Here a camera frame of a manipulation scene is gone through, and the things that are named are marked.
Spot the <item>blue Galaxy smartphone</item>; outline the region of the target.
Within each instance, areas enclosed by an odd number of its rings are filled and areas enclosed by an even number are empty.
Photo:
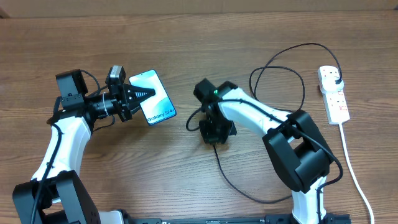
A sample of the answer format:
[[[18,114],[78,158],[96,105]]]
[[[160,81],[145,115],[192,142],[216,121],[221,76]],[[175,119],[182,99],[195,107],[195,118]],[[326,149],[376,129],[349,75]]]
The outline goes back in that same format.
[[[151,96],[140,103],[141,110],[149,125],[165,121],[177,114],[177,111],[155,70],[148,70],[131,76],[129,78],[129,82],[133,86],[155,90],[154,96]]]

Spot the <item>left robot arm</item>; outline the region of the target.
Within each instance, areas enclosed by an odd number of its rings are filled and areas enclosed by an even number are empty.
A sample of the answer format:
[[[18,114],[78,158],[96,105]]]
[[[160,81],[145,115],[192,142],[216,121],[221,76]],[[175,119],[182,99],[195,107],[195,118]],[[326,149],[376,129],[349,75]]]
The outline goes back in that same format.
[[[12,199],[22,223],[132,223],[124,210],[96,208],[79,173],[83,153],[98,119],[118,115],[125,122],[155,95],[153,88],[126,84],[122,66],[114,66],[106,88],[88,93],[84,70],[56,76],[60,96],[47,121],[52,137],[44,159],[31,180],[15,186]]]

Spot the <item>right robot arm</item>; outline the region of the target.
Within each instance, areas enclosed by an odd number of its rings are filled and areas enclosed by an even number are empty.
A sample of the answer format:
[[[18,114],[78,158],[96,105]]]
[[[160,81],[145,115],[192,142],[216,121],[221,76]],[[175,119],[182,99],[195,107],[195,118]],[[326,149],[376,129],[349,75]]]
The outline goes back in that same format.
[[[276,174],[292,191],[295,222],[326,223],[320,194],[334,159],[308,113],[266,106],[231,82],[215,87],[203,79],[193,94],[206,114],[199,122],[205,143],[223,144],[236,134],[235,123],[244,125],[262,138]]]

